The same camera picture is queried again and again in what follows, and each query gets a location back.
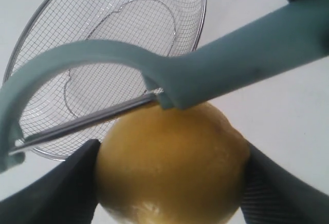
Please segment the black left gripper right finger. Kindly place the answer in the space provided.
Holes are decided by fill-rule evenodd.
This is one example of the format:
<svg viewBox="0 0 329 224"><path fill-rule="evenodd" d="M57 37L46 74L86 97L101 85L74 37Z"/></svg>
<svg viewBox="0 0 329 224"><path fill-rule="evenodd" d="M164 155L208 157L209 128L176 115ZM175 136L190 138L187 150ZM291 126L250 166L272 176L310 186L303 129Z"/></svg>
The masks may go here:
<svg viewBox="0 0 329 224"><path fill-rule="evenodd" d="M250 145L241 210L246 223L328 223L328 195Z"/></svg>

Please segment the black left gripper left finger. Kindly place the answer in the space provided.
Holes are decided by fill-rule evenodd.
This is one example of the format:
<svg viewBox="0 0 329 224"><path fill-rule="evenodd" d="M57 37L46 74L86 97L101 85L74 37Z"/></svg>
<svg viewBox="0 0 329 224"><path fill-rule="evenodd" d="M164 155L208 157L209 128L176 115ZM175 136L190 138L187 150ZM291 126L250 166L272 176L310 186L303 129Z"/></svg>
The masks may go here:
<svg viewBox="0 0 329 224"><path fill-rule="evenodd" d="M98 204L94 167L100 148L88 140L64 162L1 201L1 223L91 223Z"/></svg>

